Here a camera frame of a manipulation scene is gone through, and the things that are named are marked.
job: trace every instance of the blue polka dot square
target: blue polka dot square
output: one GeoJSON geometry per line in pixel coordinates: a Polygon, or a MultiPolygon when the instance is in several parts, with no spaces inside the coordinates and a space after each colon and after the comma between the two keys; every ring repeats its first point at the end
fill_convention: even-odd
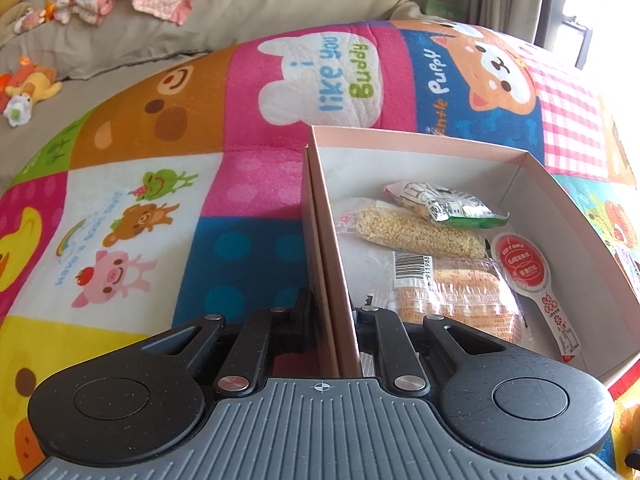
{"type": "Polygon", "coordinates": [[[206,314],[234,323],[264,308],[289,308],[307,282],[302,222],[201,217],[173,324],[206,314]]]}

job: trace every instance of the cartoon frog print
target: cartoon frog print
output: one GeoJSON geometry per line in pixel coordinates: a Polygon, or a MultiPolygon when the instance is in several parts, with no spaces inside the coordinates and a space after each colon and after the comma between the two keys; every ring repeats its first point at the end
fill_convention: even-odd
{"type": "Polygon", "coordinates": [[[155,173],[147,171],[142,177],[142,186],[131,191],[130,193],[136,197],[139,202],[141,200],[156,200],[162,198],[169,193],[175,193],[183,187],[193,186],[192,180],[198,174],[187,175],[183,171],[180,175],[174,170],[159,170],[155,173]]]}

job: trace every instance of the cardboard box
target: cardboard box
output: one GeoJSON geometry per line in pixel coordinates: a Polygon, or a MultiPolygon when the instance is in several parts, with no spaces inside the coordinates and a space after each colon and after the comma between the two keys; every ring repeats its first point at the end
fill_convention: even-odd
{"type": "MultiPolygon", "coordinates": [[[[368,242],[354,241],[352,235],[340,235],[338,241],[331,204],[352,197],[388,201],[383,187],[399,180],[464,190],[497,212],[510,213],[510,223],[500,230],[529,238],[546,256],[553,291],[580,339],[580,354],[570,365],[608,382],[636,359],[636,295],[587,219],[529,153],[449,137],[314,126],[305,158],[306,246],[325,318],[319,352],[330,363],[335,355],[341,376],[361,374],[351,300],[354,306],[364,304],[361,291],[354,296],[358,272],[363,272],[354,254],[366,250],[357,248],[358,243],[368,242]]],[[[488,233],[489,239],[492,234],[495,230],[488,233]]],[[[522,306],[533,334],[530,348],[559,358],[558,345],[536,304],[525,298],[522,306]]]]}

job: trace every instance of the cartoon bear face print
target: cartoon bear face print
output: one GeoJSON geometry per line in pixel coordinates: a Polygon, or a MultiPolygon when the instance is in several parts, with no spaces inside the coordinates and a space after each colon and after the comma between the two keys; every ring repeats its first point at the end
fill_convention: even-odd
{"type": "Polygon", "coordinates": [[[283,79],[265,85],[258,96],[268,123],[369,127],[380,117],[380,59],[367,38],[314,32],[267,40],[258,50],[282,58],[283,79]]]}
{"type": "Polygon", "coordinates": [[[221,152],[226,70],[234,49],[165,70],[100,104],[80,129],[70,168],[221,152]]]}
{"type": "Polygon", "coordinates": [[[473,110],[503,108],[519,115],[533,111],[536,91],[523,62],[495,44],[447,36],[431,39],[449,51],[469,84],[469,104],[473,110]]]}

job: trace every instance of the grain package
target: grain package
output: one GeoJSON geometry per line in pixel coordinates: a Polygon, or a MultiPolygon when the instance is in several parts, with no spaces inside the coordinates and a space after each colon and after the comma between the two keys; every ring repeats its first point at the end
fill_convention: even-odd
{"type": "Polygon", "coordinates": [[[524,338],[518,302],[493,260],[395,251],[376,259],[385,270],[387,286],[372,290],[367,304],[395,310],[408,323],[441,314],[510,343],[524,338]]]}
{"type": "Polygon", "coordinates": [[[332,206],[338,211],[335,230],[351,233],[385,247],[401,251],[485,258],[484,238],[470,229],[436,225],[421,216],[380,200],[348,199],[332,206]]]}

